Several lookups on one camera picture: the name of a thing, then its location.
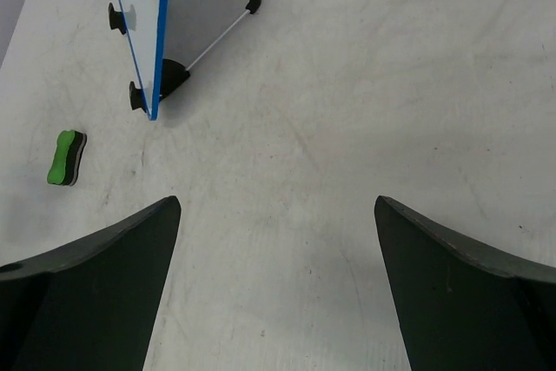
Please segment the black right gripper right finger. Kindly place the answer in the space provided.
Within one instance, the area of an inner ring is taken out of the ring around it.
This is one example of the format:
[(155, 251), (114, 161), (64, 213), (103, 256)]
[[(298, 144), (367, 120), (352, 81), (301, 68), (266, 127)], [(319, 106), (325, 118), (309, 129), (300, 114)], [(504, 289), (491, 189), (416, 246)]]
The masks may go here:
[(374, 217), (413, 370), (553, 370), (555, 269), (386, 196)]

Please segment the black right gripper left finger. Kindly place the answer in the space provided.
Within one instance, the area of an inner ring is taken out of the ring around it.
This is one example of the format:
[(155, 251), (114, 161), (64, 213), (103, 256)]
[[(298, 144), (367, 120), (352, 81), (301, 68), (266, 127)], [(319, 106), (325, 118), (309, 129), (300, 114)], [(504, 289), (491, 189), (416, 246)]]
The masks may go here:
[(1, 268), (3, 370), (141, 370), (181, 217), (174, 196)]

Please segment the blue-framed whiteboard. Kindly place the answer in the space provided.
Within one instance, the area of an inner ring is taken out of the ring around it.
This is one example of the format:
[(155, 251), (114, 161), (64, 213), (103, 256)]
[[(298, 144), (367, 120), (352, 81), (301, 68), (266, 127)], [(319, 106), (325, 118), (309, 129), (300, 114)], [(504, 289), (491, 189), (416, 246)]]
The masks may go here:
[(204, 58), (262, 0), (117, 0), (108, 7), (109, 27), (128, 40), (136, 77), (129, 102), (150, 121), (161, 102), (190, 77)]

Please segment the green bone-shaped eraser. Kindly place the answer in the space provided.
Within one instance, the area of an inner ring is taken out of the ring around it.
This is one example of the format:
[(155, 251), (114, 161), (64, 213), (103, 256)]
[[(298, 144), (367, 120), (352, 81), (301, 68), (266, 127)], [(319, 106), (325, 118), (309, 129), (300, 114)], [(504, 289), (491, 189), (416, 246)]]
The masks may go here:
[(48, 184), (73, 186), (76, 183), (86, 143), (87, 135), (74, 129), (63, 130), (58, 135), (53, 162), (47, 174)]

